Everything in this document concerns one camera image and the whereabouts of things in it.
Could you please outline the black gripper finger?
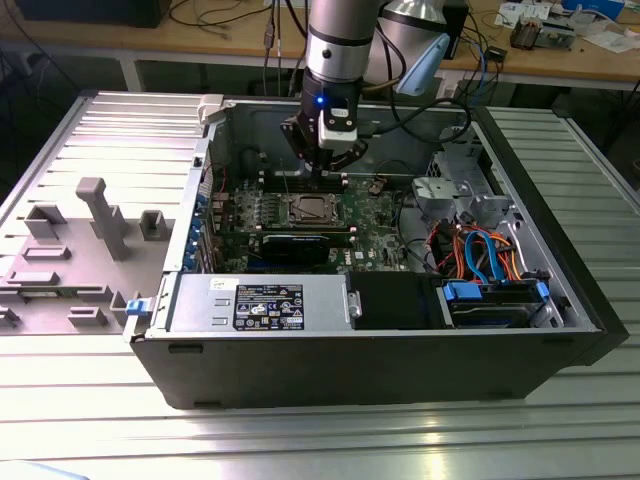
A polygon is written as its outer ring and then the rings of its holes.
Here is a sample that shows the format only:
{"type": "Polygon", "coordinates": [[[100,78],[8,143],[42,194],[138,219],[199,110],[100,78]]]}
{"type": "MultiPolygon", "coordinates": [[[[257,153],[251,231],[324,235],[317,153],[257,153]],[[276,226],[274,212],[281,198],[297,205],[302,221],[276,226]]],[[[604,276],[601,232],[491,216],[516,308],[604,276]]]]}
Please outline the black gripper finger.
{"type": "Polygon", "coordinates": [[[342,153],[336,153],[333,149],[326,151],[327,159],[324,161],[324,175],[344,170],[356,161],[362,159],[368,151],[368,143],[357,140],[350,148],[342,153]]]}
{"type": "Polygon", "coordinates": [[[280,129],[294,154],[309,167],[311,178],[319,179],[326,155],[319,145],[317,122],[307,115],[293,115],[280,124],[280,129]]]}

